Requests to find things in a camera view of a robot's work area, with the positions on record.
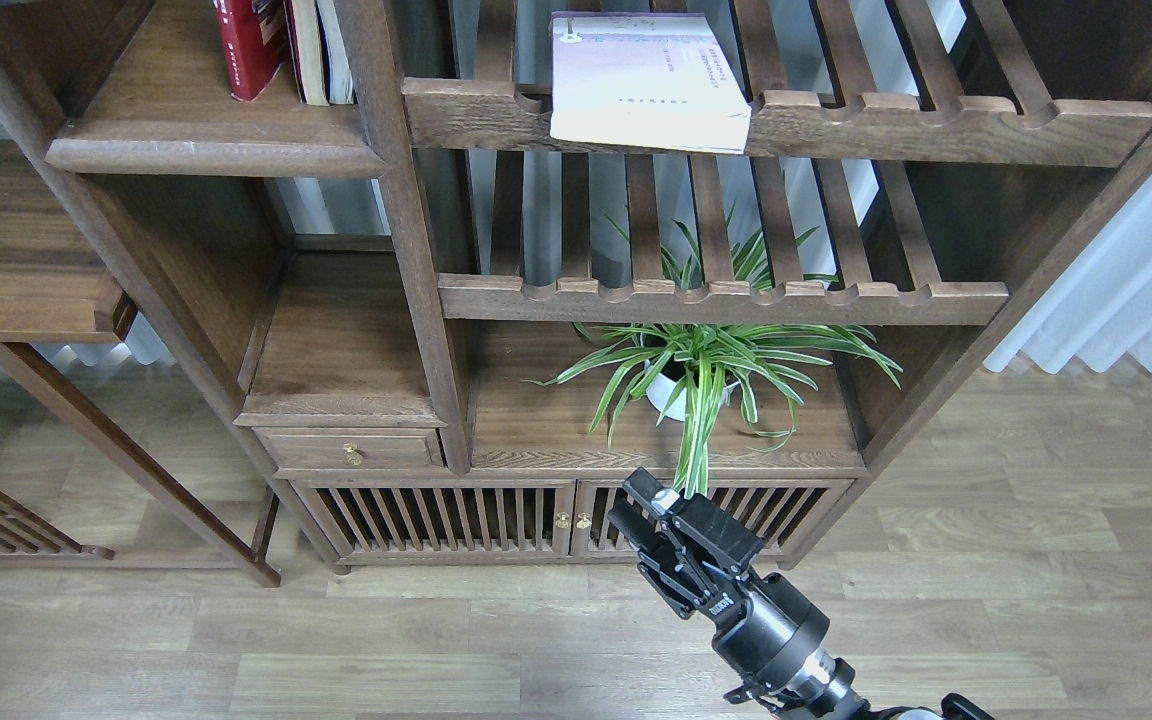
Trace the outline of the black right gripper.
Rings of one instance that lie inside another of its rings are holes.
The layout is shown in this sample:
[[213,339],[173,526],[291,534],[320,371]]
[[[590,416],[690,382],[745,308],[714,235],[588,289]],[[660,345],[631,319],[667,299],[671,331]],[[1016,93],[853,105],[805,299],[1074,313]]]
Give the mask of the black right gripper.
[[708,497],[681,497],[644,468],[622,484],[632,502],[611,523],[639,556],[637,570],[680,619],[717,624],[710,647],[742,683],[723,698],[770,711],[854,711],[855,670],[823,651],[829,620],[778,573],[750,570],[763,541]]

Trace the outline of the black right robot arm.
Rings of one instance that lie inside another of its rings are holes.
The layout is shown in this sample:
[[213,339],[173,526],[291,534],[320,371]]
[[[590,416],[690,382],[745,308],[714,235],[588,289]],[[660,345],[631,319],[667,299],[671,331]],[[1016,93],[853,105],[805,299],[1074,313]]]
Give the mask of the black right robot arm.
[[710,646],[742,683],[723,698],[758,702],[780,719],[987,719],[960,694],[941,708],[873,708],[855,692],[855,670],[823,651],[829,619],[778,573],[759,577],[751,561],[763,541],[708,497],[685,498],[643,468],[623,483],[611,520],[641,558],[637,569],[687,619],[717,624]]

